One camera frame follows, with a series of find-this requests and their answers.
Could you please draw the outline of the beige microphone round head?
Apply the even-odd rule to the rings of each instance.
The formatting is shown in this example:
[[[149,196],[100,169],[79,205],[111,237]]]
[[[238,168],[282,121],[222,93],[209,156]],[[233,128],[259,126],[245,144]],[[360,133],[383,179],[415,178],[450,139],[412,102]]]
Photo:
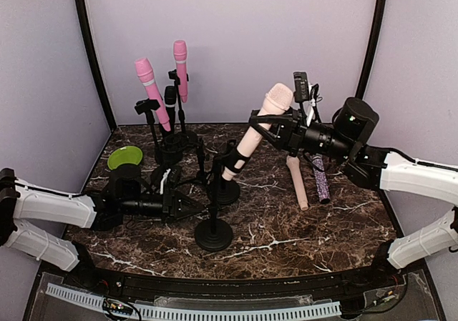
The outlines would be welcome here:
[[[306,211],[309,209],[308,197],[301,174],[300,160],[298,157],[287,156],[286,165],[291,173],[298,205],[302,211]]]

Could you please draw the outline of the round-base stand of tall beige mic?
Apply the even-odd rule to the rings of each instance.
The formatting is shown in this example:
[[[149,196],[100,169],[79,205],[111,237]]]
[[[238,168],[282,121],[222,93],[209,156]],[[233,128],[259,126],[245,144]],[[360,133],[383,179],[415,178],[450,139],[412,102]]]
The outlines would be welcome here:
[[[223,178],[225,165],[230,164],[233,167],[236,159],[242,159],[242,157],[236,151],[236,140],[230,139],[226,142],[225,151],[223,153],[217,153],[213,158],[208,184],[211,181],[217,183],[221,179],[225,179]],[[218,217],[220,206],[216,200],[216,192],[214,192],[213,203],[210,202],[208,205],[209,218],[200,222],[194,232],[196,244],[209,252],[224,250],[229,247],[233,240],[231,226]]]

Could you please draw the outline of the black tripod mic stand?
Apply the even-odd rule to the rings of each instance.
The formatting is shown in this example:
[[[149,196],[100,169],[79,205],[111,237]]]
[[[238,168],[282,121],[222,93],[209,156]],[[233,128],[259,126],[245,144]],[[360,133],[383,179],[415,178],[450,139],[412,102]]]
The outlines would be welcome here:
[[[210,172],[205,170],[205,144],[201,137],[192,131],[169,133],[155,147],[155,159],[159,165],[172,166],[180,162],[185,154],[194,152],[198,162],[198,172],[195,178],[188,179],[182,184],[199,184],[207,187]]]

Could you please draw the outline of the purple rhinestone microphone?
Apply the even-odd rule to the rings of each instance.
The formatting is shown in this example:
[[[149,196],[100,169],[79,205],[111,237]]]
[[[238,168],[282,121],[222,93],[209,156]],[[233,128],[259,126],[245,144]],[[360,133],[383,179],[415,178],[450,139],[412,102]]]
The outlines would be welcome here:
[[[321,204],[328,204],[331,199],[322,156],[320,154],[312,155],[311,162],[316,181],[318,200]]]

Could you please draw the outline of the black clip mic stand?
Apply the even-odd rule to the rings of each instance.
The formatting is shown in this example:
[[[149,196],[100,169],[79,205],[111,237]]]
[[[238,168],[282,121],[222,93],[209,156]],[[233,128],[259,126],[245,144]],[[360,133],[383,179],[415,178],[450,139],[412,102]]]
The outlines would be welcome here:
[[[135,111],[138,115],[144,114],[147,125],[150,127],[154,142],[154,151],[155,151],[155,161],[159,165],[163,165],[162,151],[160,144],[158,142],[157,134],[155,131],[155,117],[153,112],[156,112],[159,109],[159,102],[155,99],[143,99],[136,102]]]

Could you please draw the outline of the pink microphone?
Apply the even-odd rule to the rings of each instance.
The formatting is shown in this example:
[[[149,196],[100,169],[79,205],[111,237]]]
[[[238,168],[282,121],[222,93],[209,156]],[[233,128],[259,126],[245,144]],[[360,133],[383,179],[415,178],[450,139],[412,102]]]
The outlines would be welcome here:
[[[159,123],[162,125],[166,132],[170,132],[170,118],[165,108],[162,96],[157,87],[154,71],[149,59],[144,57],[136,60],[135,69],[139,80],[145,87],[145,91],[147,92],[149,99],[156,101],[159,105],[159,107],[155,111]]]
[[[177,40],[173,44],[173,55],[175,58],[175,66],[177,77],[180,80],[178,92],[182,103],[187,102],[188,86],[187,86],[187,44],[184,40]]]

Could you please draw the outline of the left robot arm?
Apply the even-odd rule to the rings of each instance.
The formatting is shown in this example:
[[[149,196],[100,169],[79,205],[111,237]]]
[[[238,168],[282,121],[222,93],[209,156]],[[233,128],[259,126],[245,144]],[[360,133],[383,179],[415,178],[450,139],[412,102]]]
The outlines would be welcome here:
[[[205,208],[177,188],[181,169],[161,171],[157,187],[142,178],[135,164],[112,170],[100,192],[71,194],[45,189],[16,177],[14,170],[1,170],[1,245],[22,251],[38,261],[72,272],[86,290],[101,283],[101,274],[86,247],[59,239],[31,224],[39,219],[70,224],[82,229],[107,231],[123,223],[126,215],[139,215],[162,222],[181,220]]]

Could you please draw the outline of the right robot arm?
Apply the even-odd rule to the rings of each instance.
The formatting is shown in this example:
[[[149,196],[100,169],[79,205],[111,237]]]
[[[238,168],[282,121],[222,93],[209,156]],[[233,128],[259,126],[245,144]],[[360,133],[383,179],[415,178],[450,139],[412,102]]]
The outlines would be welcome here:
[[[374,147],[368,140],[379,115],[364,101],[349,97],[331,124],[306,125],[299,110],[283,115],[252,114],[249,124],[276,149],[322,154],[342,166],[356,186],[399,191],[443,200],[454,207],[443,217],[407,236],[383,243],[365,273],[370,287],[380,288],[393,270],[457,246],[457,167],[414,159],[394,148]]]

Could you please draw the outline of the green round plate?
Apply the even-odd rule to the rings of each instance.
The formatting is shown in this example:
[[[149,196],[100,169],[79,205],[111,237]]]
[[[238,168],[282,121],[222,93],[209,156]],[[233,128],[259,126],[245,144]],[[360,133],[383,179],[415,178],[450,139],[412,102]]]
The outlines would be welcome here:
[[[115,170],[123,164],[139,165],[143,159],[143,152],[136,146],[120,147],[109,155],[107,166],[110,170]]]

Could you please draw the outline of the black front rail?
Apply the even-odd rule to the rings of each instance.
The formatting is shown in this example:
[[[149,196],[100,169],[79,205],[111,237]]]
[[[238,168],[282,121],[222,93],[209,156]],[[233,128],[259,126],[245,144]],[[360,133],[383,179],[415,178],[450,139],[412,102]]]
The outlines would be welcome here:
[[[97,286],[101,292],[121,300],[153,301],[157,297],[189,297],[204,300],[259,300],[262,298],[310,295],[314,300],[355,300],[374,288],[400,285],[404,275],[425,267],[425,261],[411,264],[396,275],[385,278],[371,267],[343,272],[260,280],[198,280],[138,275],[97,268]]]

